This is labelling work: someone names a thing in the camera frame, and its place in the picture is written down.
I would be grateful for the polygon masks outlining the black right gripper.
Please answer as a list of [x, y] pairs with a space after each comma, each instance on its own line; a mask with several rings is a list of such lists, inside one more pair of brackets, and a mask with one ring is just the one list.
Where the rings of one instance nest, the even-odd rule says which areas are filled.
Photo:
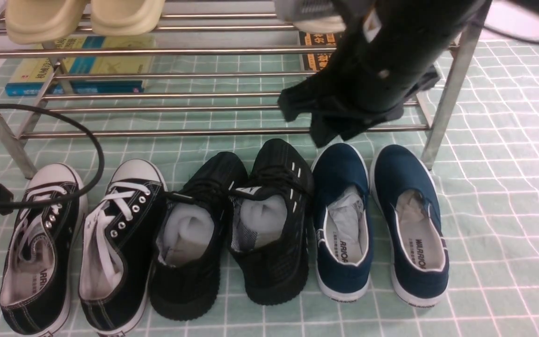
[[381, 77], [359, 60], [333, 60], [298, 86], [283, 89], [277, 103], [285, 122], [309, 113], [310, 136], [317, 148], [323, 148], [336, 137], [348, 141], [378, 124], [400, 119], [404, 103], [432, 89], [439, 79], [434, 64], [399, 81], [392, 75]]

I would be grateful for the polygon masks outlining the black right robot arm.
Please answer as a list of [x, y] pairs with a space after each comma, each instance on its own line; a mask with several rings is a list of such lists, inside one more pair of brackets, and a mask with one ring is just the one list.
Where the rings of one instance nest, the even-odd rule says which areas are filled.
[[372, 0], [363, 12], [333, 3], [346, 30], [327, 66], [283, 89], [277, 100], [286, 122], [312, 116], [309, 133], [318, 148], [400, 118], [421, 78], [464, 28], [539, 45], [479, 23], [484, 0]]

